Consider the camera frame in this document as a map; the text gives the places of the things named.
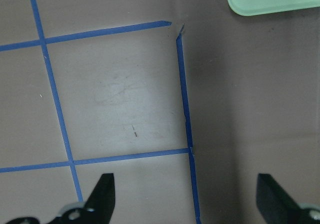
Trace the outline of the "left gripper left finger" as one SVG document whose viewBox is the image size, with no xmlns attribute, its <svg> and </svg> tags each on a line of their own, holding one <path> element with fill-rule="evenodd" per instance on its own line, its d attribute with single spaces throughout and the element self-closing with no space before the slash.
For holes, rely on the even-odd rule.
<svg viewBox="0 0 320 224">
<path fill-rule="evenodd" d="M 109 224 L 115 209 L 116 191 L 113 173 L 99 178 L 84 205 L 86 224 Z"/>
</svg>

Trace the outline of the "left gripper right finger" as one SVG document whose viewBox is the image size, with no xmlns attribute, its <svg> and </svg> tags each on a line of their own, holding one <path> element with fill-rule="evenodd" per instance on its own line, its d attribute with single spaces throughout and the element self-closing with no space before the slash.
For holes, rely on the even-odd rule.
<svg viewBox="0 0 320 224">
<path fill-rule="evenodd" d="M 308 224 L 306 209 L 267 173 L 259 173 L 256 185 L 256 206 L 267 224 Z"/>
</svg>

